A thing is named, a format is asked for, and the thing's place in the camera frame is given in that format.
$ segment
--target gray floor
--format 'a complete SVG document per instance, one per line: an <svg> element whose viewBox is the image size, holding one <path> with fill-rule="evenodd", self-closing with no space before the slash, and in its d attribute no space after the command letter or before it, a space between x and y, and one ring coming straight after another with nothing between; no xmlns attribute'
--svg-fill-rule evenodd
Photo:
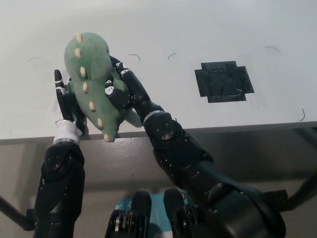
<svg viewBox="0 0 317 238"><path fill-rule="evenodd" d="M293 193L317 170L316 136L310 130L195 135L212 153L218 168L261 191ZM0 146L0 194L20 211L32 207L48 144ZM75 238L102 238L114 204L138 189L152 193L172 184L152 155L147 138L118 139L112 144L83 141L86 183ZM317 199L283 214L288 238L317 237ZM0 237L31 238L0 214Z"/></svg>

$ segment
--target black metal leg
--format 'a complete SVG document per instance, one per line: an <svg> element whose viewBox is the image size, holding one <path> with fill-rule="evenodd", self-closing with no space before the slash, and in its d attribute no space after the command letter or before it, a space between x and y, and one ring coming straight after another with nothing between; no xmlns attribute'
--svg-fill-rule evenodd
<svg viewBox="0 0 317 238"><path fill-rule="evenodd" d="M34 223L31 219L22 215L17 209L15 209L10 203L0 196L0 212L4 213L12 221L18 224L26 231L34 230Z"/></svg>

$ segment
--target white table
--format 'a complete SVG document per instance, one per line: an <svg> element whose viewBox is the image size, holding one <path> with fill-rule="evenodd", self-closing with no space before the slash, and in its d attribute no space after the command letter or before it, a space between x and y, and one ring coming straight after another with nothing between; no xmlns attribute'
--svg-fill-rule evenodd
<svg viewBox="0 0 317 238"><path fill-rule="evenodd" d="M5 0L0 20L0 143L52 140L53 71L67 77L64 48L85 31L103 36L190 132L317 126L315 0ZM231 103L200 97L194 70L213 61L245 66L255 93ZM118 134L144 135L126 121Z"/></svg>

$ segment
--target green plush dinosaur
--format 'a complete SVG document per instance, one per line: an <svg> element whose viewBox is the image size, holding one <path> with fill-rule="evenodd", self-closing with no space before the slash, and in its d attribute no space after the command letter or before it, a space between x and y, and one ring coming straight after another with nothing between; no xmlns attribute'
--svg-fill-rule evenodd
<svg viewBox="0 0 317 238"><path fill-rule="evenodd" d="M113 68L106 41L95 33L77 34L68 43L64 61L72 79L67 91L74 94L78 105L93 125L102 131L106 142L113 142L126 109L116 108L105 94L111 76L114 88L127 92Z"/></svg>

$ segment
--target black tape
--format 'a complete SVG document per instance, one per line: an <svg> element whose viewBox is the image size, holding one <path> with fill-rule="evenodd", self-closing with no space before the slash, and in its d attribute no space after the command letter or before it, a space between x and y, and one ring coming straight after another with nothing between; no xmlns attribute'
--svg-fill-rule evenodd
<svg viewBox="0 0 317 238"><path fill-rule="evenodd" d="M201 97L209 103L245 101L246 93L254 93L244 66L235 61L201 63L195 75Z"/></svg>

